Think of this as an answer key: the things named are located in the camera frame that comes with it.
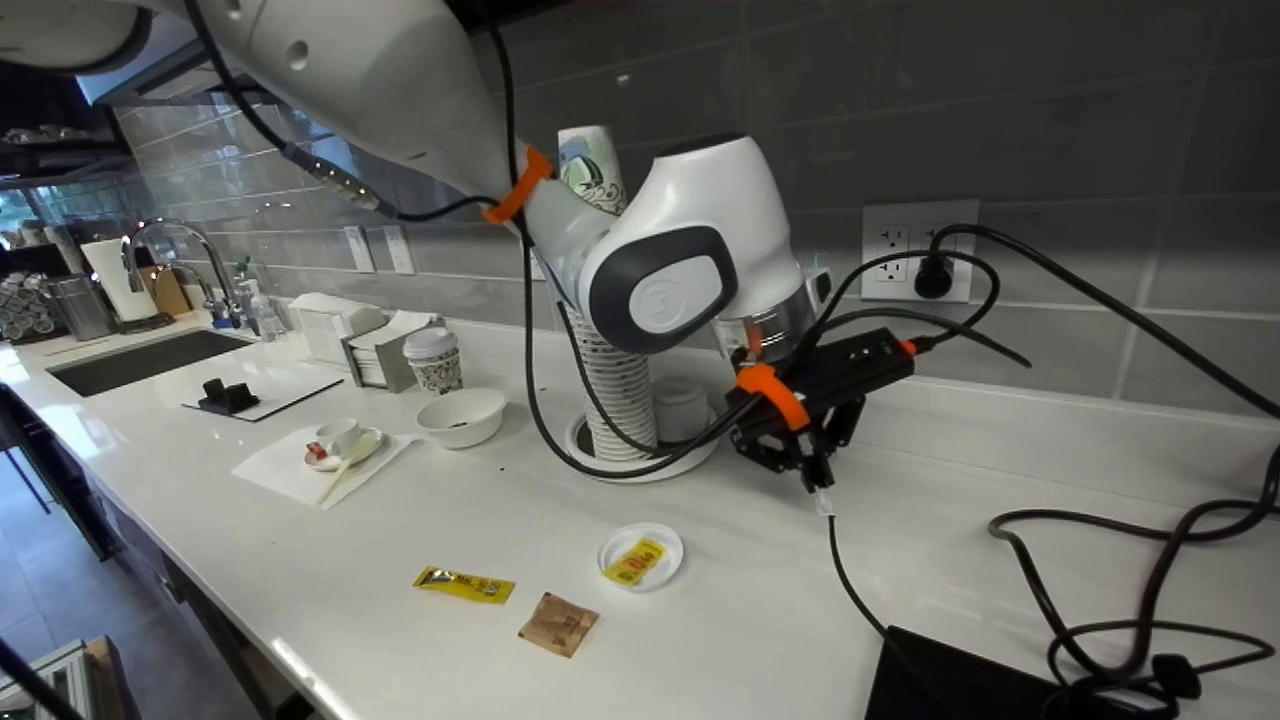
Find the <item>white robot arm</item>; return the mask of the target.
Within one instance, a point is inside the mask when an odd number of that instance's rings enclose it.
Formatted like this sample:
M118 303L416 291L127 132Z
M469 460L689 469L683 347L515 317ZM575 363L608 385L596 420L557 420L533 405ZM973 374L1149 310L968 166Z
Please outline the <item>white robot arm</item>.
M651 357L713 327L736 369L736 449L824 488L837 354L804 303L774 178L749 137L651 159L602 214L498 119L471 40L445 0L0 0L0 59L96 71L132 56L154 15L188 20L281 99L355 148L476 196L539 254L560 300L602 345Z

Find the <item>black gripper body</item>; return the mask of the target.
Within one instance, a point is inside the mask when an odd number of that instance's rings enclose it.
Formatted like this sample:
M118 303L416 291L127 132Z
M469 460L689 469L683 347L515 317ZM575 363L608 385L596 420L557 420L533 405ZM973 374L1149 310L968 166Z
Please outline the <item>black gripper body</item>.
M773 473L801 473L809 492L830 488L830 458L853 440L864 405L804 405L774 375L740 375L730 389L740 418L730 420L730 449Z

